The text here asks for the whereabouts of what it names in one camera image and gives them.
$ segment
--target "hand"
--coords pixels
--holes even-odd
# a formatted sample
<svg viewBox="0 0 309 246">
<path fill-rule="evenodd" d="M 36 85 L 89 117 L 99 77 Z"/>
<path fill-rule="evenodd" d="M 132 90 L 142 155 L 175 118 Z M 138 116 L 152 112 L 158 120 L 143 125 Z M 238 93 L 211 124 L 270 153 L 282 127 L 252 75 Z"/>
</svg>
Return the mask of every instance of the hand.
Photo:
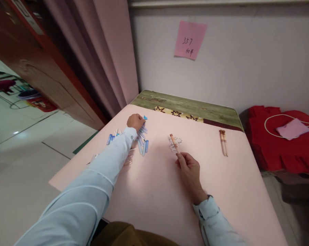
<svg viewBox="0 0 309 246">
<path fill-rule="evenodd" d="M 182 180 L 191 195 L 192 202 L 199 205 L 208 199 L 200 183 L 200 165 L 189 153 L 181 152 L 176 156 L 178 159 L 175 163 L 181 169 Z"/>
<path fill-rule="evenodd" d="M 132 114 L 127 120 L 127 126 L 135 128 L 136 132 L 138 132 L 144 122 L 145 119 L 143 119 L 142 116 L 140 116 L 139 114 Z"/>
</svg>

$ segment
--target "red bucket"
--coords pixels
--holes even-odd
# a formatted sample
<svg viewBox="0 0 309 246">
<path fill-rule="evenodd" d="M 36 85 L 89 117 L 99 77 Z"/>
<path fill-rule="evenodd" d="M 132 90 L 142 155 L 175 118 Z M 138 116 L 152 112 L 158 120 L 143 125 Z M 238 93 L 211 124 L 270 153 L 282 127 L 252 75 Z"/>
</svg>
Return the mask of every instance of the red bucket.
<svg viewBox="0 0 309 246">
<path fill-rule="evenodd" d="M 51 112 L 57 109 L 54 104 L 52 104 L 35 90 L 21 92 L 17 97 L 21 100 L 27 101 L 28 103 L 30 103 L 36 108 L 39 108 L 43 112 Z"/>
</svg>

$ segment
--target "white wall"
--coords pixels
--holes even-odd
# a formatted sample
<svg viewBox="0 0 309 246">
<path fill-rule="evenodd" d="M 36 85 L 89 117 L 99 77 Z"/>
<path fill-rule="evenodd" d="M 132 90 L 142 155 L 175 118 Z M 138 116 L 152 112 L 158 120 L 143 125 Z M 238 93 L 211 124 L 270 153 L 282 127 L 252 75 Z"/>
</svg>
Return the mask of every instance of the white wall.
<svg viewBox="0 0 309 246">
<path fill-rule="evenodd" d="M 131 10 L 141 90 L 309 114 L 309 5 Z M 181 20 L 206 23 L 196 61 L 174 57 Z"/>
</svg>

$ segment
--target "pink paper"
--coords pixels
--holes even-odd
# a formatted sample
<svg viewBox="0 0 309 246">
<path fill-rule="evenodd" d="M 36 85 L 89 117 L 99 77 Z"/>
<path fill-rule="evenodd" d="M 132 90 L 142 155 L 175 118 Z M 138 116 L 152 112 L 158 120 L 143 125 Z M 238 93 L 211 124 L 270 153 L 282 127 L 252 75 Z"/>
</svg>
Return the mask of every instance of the pink paper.
<svg viewBox="0 0 309 246">
<path fill-rule="evenodd" d="M 207 24 L 181 21 L 174 55 L 195 60 L 206 30 Z"/>
<path fill-rule="evenodd" d="M 301 134 L 309 132 L 309 128 L 305 126 L 303 123 L 301 123 L 299 119 L 294 119 L 285 126 L 279 127 L 276 130 L 282 137 L 288 140 L 294 139 L 295 137 L 298 137 Z"/>
</svg>

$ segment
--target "curtain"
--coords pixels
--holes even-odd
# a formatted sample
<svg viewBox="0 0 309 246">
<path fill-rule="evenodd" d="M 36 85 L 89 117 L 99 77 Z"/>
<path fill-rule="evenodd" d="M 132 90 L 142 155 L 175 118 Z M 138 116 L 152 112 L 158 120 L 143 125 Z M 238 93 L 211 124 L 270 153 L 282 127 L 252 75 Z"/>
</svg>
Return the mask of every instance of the curtain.
<svg viewBox="0 0 309 246">
<path fill-rule="evenodd" d="M 113 117 L 139 93 L 126 0 L 44 0 Z"/>
</svg>

